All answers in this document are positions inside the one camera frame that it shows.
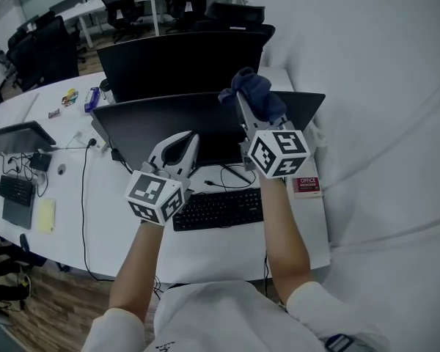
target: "computer monitor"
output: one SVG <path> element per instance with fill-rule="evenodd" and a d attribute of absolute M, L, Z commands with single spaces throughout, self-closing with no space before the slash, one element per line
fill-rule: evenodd
<path fill-rule="evenodd" d="M 118 103 L 193 92 L 220 92 L 244 67 L 256 73 L 264 34 L 192 32 L 163 35 L 98 50 Z"/>
<path fill-rule="evenodd" d="M 304 130 L 326 97 L 305 92 L 275 92 L 287 105 L 287 118 Z M 178 95 L 102 106 L 92 113 L 96 130 L 108 136 L 132 169 L 140 169 L 153 148 L 183 131 L 200 135 L 197 165 L 241 162 L 239 143 L 246 134 L 235 106 L 223 106 L 217 92 Z"/>
<path fill-rule="evenodd" d="M 56 142 L 35 121 L 0 128 L 0 153 L 34 153 L 52 151 Z"/>

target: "power strip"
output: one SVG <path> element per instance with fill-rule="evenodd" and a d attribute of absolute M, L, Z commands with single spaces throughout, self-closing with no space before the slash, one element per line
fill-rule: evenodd
<path fill-rule="evenodd" d="M 93 146 L 95 150 L 100 153 L 104 153 L 107 150 L 108 144 L 90 124 L 85 124 L 75 135 L 75 139 L 85 146 L 91 138 L 96 139 L 96 145 Z"/>

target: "charger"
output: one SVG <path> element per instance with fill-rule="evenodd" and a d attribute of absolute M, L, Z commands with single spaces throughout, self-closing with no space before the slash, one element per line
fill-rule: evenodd
<path fill-rule="evenodd" d="M 34 153 L 29 161 L 29 166 L 37 171 L 47 172 L 51 165 L 52 156 L 48 154 Z"/>

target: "blue cloth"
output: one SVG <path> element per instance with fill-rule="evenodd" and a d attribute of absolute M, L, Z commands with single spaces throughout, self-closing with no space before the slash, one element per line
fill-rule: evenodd
<path fill-rule="evenodd" d="M 287 112 L 285 103 L 271 93 L 271 82 L 257 75 L 250 67 L 245 67 L 233 77 L 231 89 L 220 93 L 220 103 L 226 106 L 233 104 L 238 91 L 245 95 L 249 108 L 260 121 L 272 122 Z"/>

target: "sleeve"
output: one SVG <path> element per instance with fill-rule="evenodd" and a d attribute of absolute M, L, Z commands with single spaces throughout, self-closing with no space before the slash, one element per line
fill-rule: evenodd
<path fill-rule="evenodd" d="M 125 351 L 145 349 L 145 327 L 134 314 L 110 309 L 93 321 L 83 352 Z"/>
<path fill-rule="evenodd" d="M 344 334 L 356 339 L 356 344 L 364 344 L 378 352 L 389 351 L 388 339 L 375 325 L 331 296 L 317 282 L 297 288 L 287 301 L 287 311 L 320 340 Z"/>

